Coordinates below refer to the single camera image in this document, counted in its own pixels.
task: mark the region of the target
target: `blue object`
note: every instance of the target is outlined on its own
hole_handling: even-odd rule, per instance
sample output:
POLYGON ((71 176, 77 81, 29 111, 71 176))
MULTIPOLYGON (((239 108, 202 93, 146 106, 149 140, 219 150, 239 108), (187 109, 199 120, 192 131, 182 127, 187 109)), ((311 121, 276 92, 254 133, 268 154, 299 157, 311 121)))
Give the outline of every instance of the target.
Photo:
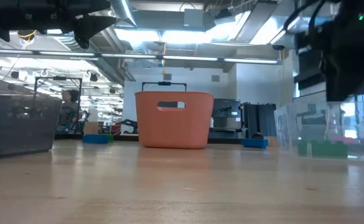
POLYGON ((105 134, 87 134, 82 139, 83 143, 108 144, 108 136, 105 134))
POLYGON ((269 146, 269 140, 267 139, 242 139, 241 144, 244 147, 255 147, 266 149, 269 146))

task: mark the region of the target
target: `ceiling vent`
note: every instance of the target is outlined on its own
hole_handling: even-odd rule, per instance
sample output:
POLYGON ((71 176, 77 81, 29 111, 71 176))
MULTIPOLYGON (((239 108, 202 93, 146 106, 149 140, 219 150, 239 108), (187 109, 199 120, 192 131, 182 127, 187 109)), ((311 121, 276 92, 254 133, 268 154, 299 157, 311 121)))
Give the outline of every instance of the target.
POLYGON ((165 74, 164 75, 164 80, 165 81, 171 81, 172 80, 172 74, 165 74))
POLYGON ((220 76, 219 75, 212 75, 212 82, 220 82, 220 76))

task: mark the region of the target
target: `clear plastic bin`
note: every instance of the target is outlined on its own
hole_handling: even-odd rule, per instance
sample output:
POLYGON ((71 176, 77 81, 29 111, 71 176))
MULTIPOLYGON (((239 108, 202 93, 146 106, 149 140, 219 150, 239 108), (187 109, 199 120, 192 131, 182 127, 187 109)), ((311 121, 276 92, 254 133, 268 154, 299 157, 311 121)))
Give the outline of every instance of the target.
POLYGON ((293 103, 274 117, 281 152, 364 160, 364 102, 293 103))

